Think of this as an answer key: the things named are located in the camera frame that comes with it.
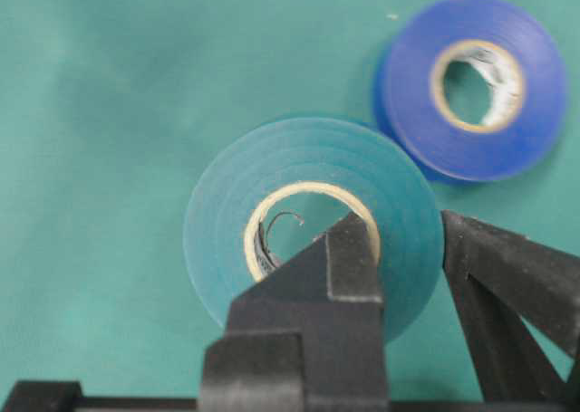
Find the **translucent tape roll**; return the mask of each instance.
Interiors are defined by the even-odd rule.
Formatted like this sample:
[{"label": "translucent tape roll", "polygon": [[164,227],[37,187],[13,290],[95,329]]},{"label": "translucent tape roll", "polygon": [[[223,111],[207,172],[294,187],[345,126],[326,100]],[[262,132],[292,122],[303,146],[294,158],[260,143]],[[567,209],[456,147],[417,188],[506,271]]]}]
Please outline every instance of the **translucent tape roll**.
[{"label": "translucent tape roll", "polygon": [[264,125],[203,173],[188,205],[184,250],[209,313],[223,325],[232,299],[266,275],[259,224],[272,205],[300,192],[339,199],[367,224],[381,259],[387,340],[396,337],[421,312],[440,273],[440,211],[404,152],[381,133],[341,120]]},{"label": "translucent tape roll", "polygon": [[[467,62],[488,83],[480,125],[453,113],[448,65]],[[420,13],[390,46],[375,83],[379,126],[428,177],[499,180],[553,146],[566,106],[565,70],[544,29],[501,0],[445,0]]]}]

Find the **teal fabric surface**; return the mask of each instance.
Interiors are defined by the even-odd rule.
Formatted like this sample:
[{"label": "teal fabric surface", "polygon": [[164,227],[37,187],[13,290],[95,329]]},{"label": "teal fabric surface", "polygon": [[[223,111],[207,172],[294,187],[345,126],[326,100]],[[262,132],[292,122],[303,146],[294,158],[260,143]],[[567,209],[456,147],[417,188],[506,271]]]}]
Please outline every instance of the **teal fabric surface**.
[{"label": "teal fabric surface", "polygon": [[[19,378],[197,395],[219,334],[181,249],[201,172],[267,120],[372,123],[384,45],[434,1],[0,0],[0,401]],[[507,1],[567,64],[563,136],[520,177],[433,188],[441,207],[580,254],[580,7]],[[387,355],[396,398],[480,398],[443,278]]]}]

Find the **electrical tape roll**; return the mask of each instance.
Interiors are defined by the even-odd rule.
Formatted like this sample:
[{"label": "electrical tape roll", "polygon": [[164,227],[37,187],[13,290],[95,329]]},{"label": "electrical tape roll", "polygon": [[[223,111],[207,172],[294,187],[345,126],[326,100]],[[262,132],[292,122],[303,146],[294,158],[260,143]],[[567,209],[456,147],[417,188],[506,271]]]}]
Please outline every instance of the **electrical tape roll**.
[{"label": "electrical tape roll", "polygon": [[184,224],[188,273],[201,301],[223,325],[231,301],[259,280],[257,253],[247,245],[256,212],[276,197],[302,191],[339,198],[365,220],[370,235],[378,232],[385,332],[387,340],[395,338],[421,312],[440,274],[440,211],[404,152],[381,133],[341,120],[264,125],[209,165]]},{"label": "electrical tape roll", "polygon": [[[481,125],[457,117],[444,96],[453,61],[488,83]],[[420,13],[377,72],[375,113],[429,179],[492,181],[538,162],[554,145],[566,107],[563,62],[550,36],[501,0],[445,0]]]}]

